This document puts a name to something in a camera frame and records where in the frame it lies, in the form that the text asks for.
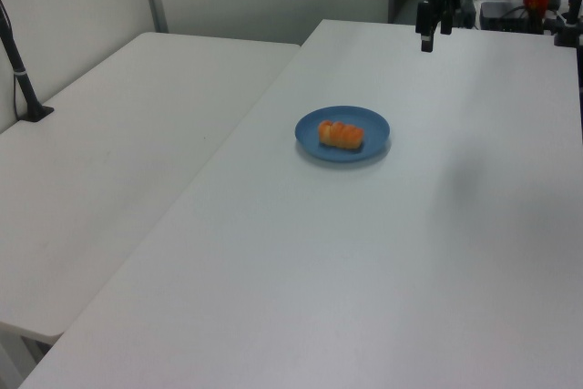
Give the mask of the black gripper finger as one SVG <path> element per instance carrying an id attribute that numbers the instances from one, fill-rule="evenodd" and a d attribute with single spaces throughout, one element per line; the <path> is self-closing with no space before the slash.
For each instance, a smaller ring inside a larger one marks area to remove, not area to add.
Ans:
<path id="1" fill-rule="evenodd" d="M 415 32 L 421 38 L 421 50 L 431 53 L 434 48 L 433 4 L 429 1 L 420 2 L 417 6 Z"/>
<path id="2" fill-rule="evenodd" d="M 454 5 L 452 0 L 441 0 L 440 33 L 450 35 L 453 28 Z"/>

